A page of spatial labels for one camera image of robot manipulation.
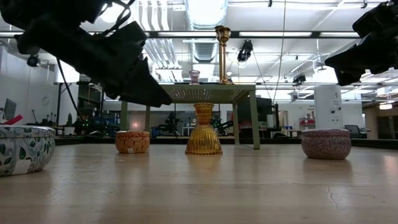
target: ceiling duct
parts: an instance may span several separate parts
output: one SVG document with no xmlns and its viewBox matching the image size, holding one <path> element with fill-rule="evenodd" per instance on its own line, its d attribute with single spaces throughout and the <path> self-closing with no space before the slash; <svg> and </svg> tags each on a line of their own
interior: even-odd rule
<svg viewBox="0 0 398 224">
<path fill-rule="evenodd" d="M 184 0 L 188 28 L 190 30 L 214 30 L 223 25 L 228 7 L 228 0 Z M 192 52 L 196 61 L 210 63 L 216 56 L 218 44 L 194 43 Z"/>
</svg>

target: amber glass vase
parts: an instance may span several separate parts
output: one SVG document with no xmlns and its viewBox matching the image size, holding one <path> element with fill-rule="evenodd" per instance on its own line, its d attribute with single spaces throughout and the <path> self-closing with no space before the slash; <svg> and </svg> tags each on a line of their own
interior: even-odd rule
<svg viewBox="0 0 398 224">
<path fill-rule="evenodd" d="M 195 103 L 198 124 L 193 129 L 187 144 L 186 154 L 222 155 L 220 140 L 210 124 L 213 103 Z"/>
</svg>

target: ceiling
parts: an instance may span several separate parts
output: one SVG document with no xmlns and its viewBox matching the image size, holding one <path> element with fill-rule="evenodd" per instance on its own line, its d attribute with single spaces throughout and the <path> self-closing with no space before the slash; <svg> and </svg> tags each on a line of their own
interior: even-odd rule
<svg viewBox="0 0 398 224">
<path fill-rule="evenodd" d="M 152 9 L 151 1 L 137 0 L 140 4 L 139 20 L 142 22 L 143 4 L 149 5 L 148 21 L 151 30 L 155 30 L 151 23 Z M 214 0 L 196 0 L 202 1 L 205 8 L 198 9 L 206 10 L 211 7 Z M 229 0 L 228 8 L 226 10 L 226 18 L 224 26 L 231 30 L 249 31 L 249 30 L 280 30 L 282 31 L 285 25 L 285 30 L 290 31 L 352 31 L 352 24 L 361 17 L 366 11 L 377 6 L 380 2 L 385 0 L 368 1 L 368 7 L 361 9 L 363 1 L 361 0 L 288 0 L 285 10 L 284 19 L 284 1 L 273 0 L 272 7 L 268 7 L 268 1 L 256 0 Z M 158 22 L 160 19 L 160 2 L 158 3 Z M 168 0 L 167 1 L 167 22 L 170 30 L 187 30 L 187 18 L 185 13 L 184 0 Z M 87 31 L 102 31 L 112 26 L 112 23 L 105 22 L 101 17 L 95 24 L 85 23 L 82 25 Z M 15 27 L 10 27 L 4 21 L 0 21 L 0 31 L 19 30 Z M 182 77 L 184 80 L 189 79 L 188 72 L 192 69 L 208 70 L 208 74 L 203 74 L 208 81 L 216 81 L 218 79 L 218 60 L 214 60 L 210 65 L 197 65 L 192 57 L 190 45 L 184 43 L 187 40 L 172 39 L 172 45 L 176 53 L 178 64 L 182 69 Z M 227 43 L 226 51 L 228 53 L 226 68 L 231 72 L 234 82 L 262 82 L 261 75 L 266 81 L 275 83 L 280 79 L 280 82 L 292 82 L 292 77 L 297 75 L 291 73 L 292 70 L 300 66 L 300 72 L 304 73 L 307 82 L 333 82 L 335 80 L 332 70 L 328 70 L 323 76 L 314 72 L 318 67 L 314 67 L 314 62 L 323 62 L 329 54 L 336 52 L 340 48 L 351 44 L 353 39 L 284 39 L 282 48 L 282 39 L 252 39 L 254 47 L 254 54 L 247 61 L 244 66 L 238 65 L 236 61 L 236 52 L 241 48 L 244 39 L 230 39 Z M 10 41 L 10 45 L 16 49 L 15 42 Z M 42 60 L 48 60 L 54 63 L 55 59 L 48 53 L 42 52 L 40 54 Z M 375 75 L 368 77 L 364 82 L 378 83 L 388 80 L 394 82 L 394 77 L 398 78 L 398 74 L 394 71 L 389 71 L 383 75 Z M 279 89 L 295 89 L 292 86 L 280 86 Z M 355 93 L 374 94 L 379 88 L 377 85 L 370 85 L 360 89 L 355 89 Z"/>
</svg>

